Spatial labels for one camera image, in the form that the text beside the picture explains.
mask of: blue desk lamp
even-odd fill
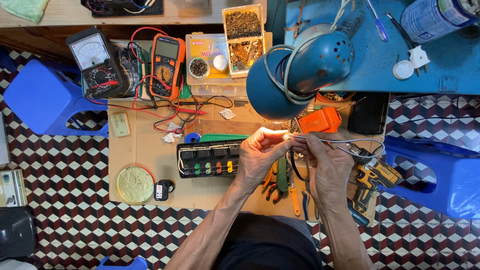
[[[355,60],[352,37],[365,12],[352,11],[337,30],[314,34],[298,46],[276,45],[253,63],[247,95],[255,111],[274,122],[299,115],[318,89],[343,80]]]

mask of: white tissue paper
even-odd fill
[[[175,130],[177,128],[181,128],[181,127],[175,123],[170,122],[170,124],[168,124],[167,130]],[[175,141],[175,138],[181,138],[182,135],[183,134],[175,134],[173,132],[170,132],[167,135],[163,136],[162,139],[168,143],[172,143]]]
[[[227,119],[227,120],[230,120],[232,118],[234,118],[235,116],[237,116],[236,114],[232,113],[232,110],[230,109],[223,109],[223,111],[219,111],[218,113],[220,113],[223,118]]]

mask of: blue metal table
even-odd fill
[[[297,22],[301,2],[300,0],[287,4],[287,27]],[[385,43],[378,37],[373,19],[363,0],[356,0],[356,9],[365,10],[366,20],[352,39],[355,63],[345,80],[321,90],[480,94],[480,38],[466,39],[457,33],[422,45],[431,60],[428,63],[428,72],[421,67],[420,76],[416,71],[405,80],[398,80],[393,76],[393,66],[397,61],[408,60],[409,53],[405,41],[385,13],[391,12],[400,22],[403,10],[411,2],[413,1],[372,0],[388,34],[389,40]],[[339,8],[340,0],[307,0],[302,21],[311,21],[303,24],[299,33],[312,25],[331,24]],[[343,18],[350,11],[351,4],[348,4]],[[293,44],[293,31],[285,33],[285,43]]]

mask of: wooden box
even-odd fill
[[[234,39],[228,39],[227,36],[227,22],[226,22],[226,16],[229,13],[232,12],[254,12],[257,14],[258,19],[260,21],[260,28],[261,28],[261,35],[257,37],[239,37],[239,38],[234,38]],[[266,41],[265,41],[265,34],[264,34],[264,24],[263,24],[263,12],[262,12],[262,4],[254,4],[254,5],[247,5],[247,6],[239,6],[239,7],[233,7],[233,8],[226,8],[222,9],[222,17],[223,17],[223,28],[225,30],[225,39],[227,41],[227,59],[228,59],[228,69],[230,71],[230,76],[232,79],[236,78],[245,78],[247,77],[248,71],[250,70],[249,68],[243,69],[243,70],[238,70],[238,69],[233,69],[233,63],[230,59],[230,45],[231,44],[236,44],[236,43],[241,43],[241,42],[246,42],[246,41],[256,41],[260,40],[262,42],[262,55],[265,54],[266,52]]]

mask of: black shirt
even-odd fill
[[[212,269],[323,270],[320,257],[301,232],[274,218],[240,213]]]

